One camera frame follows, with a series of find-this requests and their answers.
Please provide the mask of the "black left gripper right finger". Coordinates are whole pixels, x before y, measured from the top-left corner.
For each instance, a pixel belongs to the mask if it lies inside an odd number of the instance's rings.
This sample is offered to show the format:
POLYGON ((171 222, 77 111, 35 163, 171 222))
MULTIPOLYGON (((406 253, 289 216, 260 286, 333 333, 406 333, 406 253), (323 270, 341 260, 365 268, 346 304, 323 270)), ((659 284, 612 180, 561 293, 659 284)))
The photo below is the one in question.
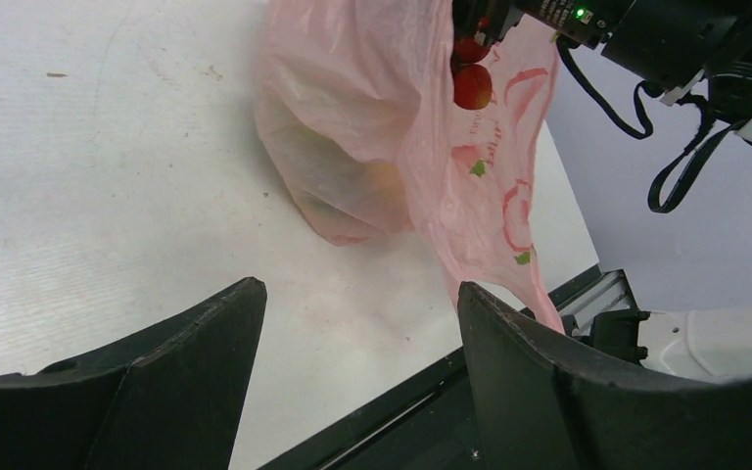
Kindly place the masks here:
POLYGON ((488 468, 752 469, 752 378, 627 363, 470 282, 458 319, 488 468))

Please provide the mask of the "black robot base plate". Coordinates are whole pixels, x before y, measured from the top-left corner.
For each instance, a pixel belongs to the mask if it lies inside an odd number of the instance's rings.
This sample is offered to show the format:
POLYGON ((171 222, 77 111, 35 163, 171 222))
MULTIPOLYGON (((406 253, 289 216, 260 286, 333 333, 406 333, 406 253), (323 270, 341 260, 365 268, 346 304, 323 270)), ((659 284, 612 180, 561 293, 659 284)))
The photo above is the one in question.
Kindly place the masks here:
POLYGON ((482 469, 463 349, 266 463, 268 469, 482 469))

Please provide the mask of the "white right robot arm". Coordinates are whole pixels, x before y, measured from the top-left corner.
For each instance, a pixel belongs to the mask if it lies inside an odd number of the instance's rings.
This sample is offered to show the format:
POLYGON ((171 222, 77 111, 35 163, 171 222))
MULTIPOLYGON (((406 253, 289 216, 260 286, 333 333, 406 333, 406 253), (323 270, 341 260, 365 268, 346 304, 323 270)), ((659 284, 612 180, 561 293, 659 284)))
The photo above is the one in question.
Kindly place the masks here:
MULTIPOLYGON (((460 51, 497 46, 526 20, 550 28, 567 72, 634 139, 653 133, 645 99, 696 108, 694 136, 650 183, 646 203, 655 214, 682 204, 727 136, 752 147, 752 1, 456 1, 452 17, 460 51), (582 47, 636 76, 637 125, 584 75, 573 58, 582 47)), ((752 377, 752 319, 743 310, 654 312, 636 335, 640 348, 617 346, 613 353, 704 382, 752 377)))

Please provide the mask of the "red fake fruit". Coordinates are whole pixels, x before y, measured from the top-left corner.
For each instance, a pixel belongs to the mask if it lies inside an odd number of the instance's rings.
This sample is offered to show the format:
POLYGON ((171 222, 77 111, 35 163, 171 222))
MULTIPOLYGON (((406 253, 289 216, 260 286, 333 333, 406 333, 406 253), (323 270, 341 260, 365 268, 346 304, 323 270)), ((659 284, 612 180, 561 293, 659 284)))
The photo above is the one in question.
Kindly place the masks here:
POLYGON ((485 44, 488 25, 489 20, 480 17, 474 33, 456 33, 454 36, 451 56, 453 101, 464 110, 482 110, 492 100, 492 78, 488 70, 481 65, 491 52, 491 46, 485 44))

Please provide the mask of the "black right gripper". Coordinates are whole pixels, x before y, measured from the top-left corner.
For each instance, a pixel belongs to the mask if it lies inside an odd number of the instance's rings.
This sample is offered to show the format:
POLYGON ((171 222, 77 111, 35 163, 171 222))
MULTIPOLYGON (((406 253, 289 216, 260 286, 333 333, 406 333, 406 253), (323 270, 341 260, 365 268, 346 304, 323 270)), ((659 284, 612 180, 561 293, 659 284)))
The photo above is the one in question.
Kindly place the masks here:
POLYGON ((454 0, 455 32, 481 46, 501 42, 529 17, 590 49, 607 41, 633 3, 626 0, 454 0))

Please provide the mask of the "pink plastic bag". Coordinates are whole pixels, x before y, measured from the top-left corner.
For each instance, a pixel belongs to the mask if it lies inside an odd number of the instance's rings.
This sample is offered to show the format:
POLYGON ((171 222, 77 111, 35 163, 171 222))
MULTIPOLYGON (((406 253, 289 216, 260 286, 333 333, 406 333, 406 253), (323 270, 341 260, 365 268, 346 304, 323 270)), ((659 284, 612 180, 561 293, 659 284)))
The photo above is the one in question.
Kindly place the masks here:
POLYGON ((258 136, 312 229, 336 246, 416 231, 455 294, 484 281, 555 330, 530 230, 555 33, 525 18, 483 61, 490 103, 458 108, 448 1, 271 1, 258 136))

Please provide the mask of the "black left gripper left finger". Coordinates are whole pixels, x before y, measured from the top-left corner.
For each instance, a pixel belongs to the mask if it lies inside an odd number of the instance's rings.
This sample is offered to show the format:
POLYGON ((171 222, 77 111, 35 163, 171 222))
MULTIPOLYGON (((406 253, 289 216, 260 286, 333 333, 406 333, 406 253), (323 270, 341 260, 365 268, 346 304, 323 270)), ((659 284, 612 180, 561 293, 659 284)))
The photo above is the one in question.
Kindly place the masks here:
POLYGON ((0 469, 225 469, 267 301, 245 278, 33 375, 0 376, 0 469))

